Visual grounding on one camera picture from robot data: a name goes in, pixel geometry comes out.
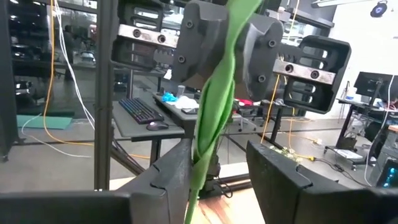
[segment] ceiling light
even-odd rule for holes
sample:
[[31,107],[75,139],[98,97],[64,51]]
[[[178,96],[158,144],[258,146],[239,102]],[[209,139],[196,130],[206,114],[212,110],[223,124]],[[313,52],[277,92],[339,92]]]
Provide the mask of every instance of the ceiling light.
[[357,3],[365,1],[373,1],[373,0],[317,0],[311,3],[311,6],[314,8],[319,8],[319,7],[338,6],[341,4],[349,4],[349,3]]

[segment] teal mat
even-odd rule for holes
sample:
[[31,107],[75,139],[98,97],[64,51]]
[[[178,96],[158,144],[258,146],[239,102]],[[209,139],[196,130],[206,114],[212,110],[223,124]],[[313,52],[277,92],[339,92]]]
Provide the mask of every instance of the teal mat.
[[[17,115],[17,123],[18,127],[21,128],[23,125],[30,119],[36,116],[29,116],[29,115]],[[69,124],[72,122],[71,118],[62,118],[62,117],[45,117],[45,123],[48,129],[66,129]],[[43,117],[39,116],[25,126],[25,128],[44,128],[43,125]]]

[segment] wooden surface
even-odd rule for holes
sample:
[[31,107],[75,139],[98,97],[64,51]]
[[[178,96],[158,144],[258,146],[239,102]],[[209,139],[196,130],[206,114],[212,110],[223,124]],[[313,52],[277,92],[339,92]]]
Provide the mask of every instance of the wooden surface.
[[[247,174],[245,162],[221,166],[220,177]],[[116,190],[133,178],[111,180],[109,188]],[[193,216],[193,224],[265,224],[253,189],[233,193],[232,198],[225,196],[200,200]]]
[[388,126],[388,130],[395,131],[398,133],[398,125],[390,125]]

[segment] white cable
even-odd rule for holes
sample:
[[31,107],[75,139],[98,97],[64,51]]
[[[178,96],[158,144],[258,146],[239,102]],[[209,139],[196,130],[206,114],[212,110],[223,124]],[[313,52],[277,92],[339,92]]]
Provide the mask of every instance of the white cable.
[[[60,11],[61,9],[59,8],[58,1],[54,0],[54,3],[55,3],[55,10],[56,11]],[[80,102],[80,104],[81,104],[81,106],[83,108],[83,112],[85,113],[85,115],[86,115],[86,117],[88,119],[88,122],[90,123],[91,127],[93,129],[95,129],[94,124],[93,124],[95,122],[95,119],[91,115],[91,113],[87,110],[86,106],[83,103],[83,99],[82,99],[81,94],[80,94],[80,89],[79,89],[78,84],[77,84],[75,72],[73,71],[72,65],[69,62],[69,58],[68,58],[67,51],[66,51],[66,46],[65,46],[65,39],[64,39],[64,36],[63,36],[62,17],[61,17],[60,14],[57,14],[56,17],[58,19],[58,24],[59,24],[59,39],[60,39],[61,51],[62,51],[63,56],[65,57],[65,61],[66,61],[67,65],[68,65],[68,68],[69,68],[69,71],[71,73],[73,82],[75,84],[76,96],[79,99],[79,102]]]
[[79,158],[91,158],[91,156],[79,156],[79,155],[73,155],[73,154],[69,154],[69,153],[63,152],[63,151],[57,149],[56,147],[54,147],[54,146],[52,146],[52,145],[50,145],[50,144],[47,144],[46,142],[43,142],[43,141],[37,139],[35,136],[31,136],[31,135],[29,135],[29,134],[26,134],[25,131],[24,131],[24,129],[25,129],[25,127],[27,126],[27,124],[29,124],[29,122],[33,121],[34,119],[38,118],[38,117],[41,116],[41,115],[42,115],[42,114],[39,114],[39,115],[37,115],[37,116],[35,116],[35,117],[29,119],[28,121],[26,121],[25,124],[22,125],[21,133],[22,133],[23,135],[27,136],[27,137],[30,137],[30,138],[32,138],[32,139],[35,139],[36,141],[38,141],[38,142],[40,142],[40,143],[42,143],[42,144],[45,144],[45,145],[48,146],[48,147],[51,147],[51,148],[54,149],[55,151],[57,151],[57,152],[59,152],[59,153],[62,153],[62,154],[64,154],[64,155],[66,155],[66,156],[79,157]]
[[[391,100],[391,99],[390,99],[390,97],[391,97],[391,96],[390,96],[390,91],[391,91],[392,81],[394,80],[394,78],[395,78],[395,76],[392,76],[391,81],[390,81],[390,84],[388,85],[387,110],[386,110],[386,114],[384,115],[383,122],[381,123],[381,128],[380,128],[379,132],[378,132],[377,135],[376,135],[376,138],[379,136],[380,132],[384,129],[384,125],[386,124],[386,121],[387,121],[388,113],[389,113],[389,110],[390,110],[390,100]],[[371,153],[371,150],[369,150],[369,151],[368,151],[368,154],[366,155],[366,164],[365,164],[364,178],[365,178],[366,183],[367,183],[369,186],[372,186],[372,185],[369,183],[368,179],[366,178],[366,173],[367,173],[367,171],[368,171],[368,165],[369,165],[369,161],[370,161],[370,158],[369,158],[370,153]]]

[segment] keyboard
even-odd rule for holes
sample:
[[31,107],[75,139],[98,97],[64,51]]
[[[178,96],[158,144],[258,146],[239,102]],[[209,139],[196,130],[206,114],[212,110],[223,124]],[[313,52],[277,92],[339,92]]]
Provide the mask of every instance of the keyboard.
[[139,124],[149,124],[153,121],[163,121],[164,117],[156,110],[151,108],[140,98],[119,100],[119,104],[134,118]]

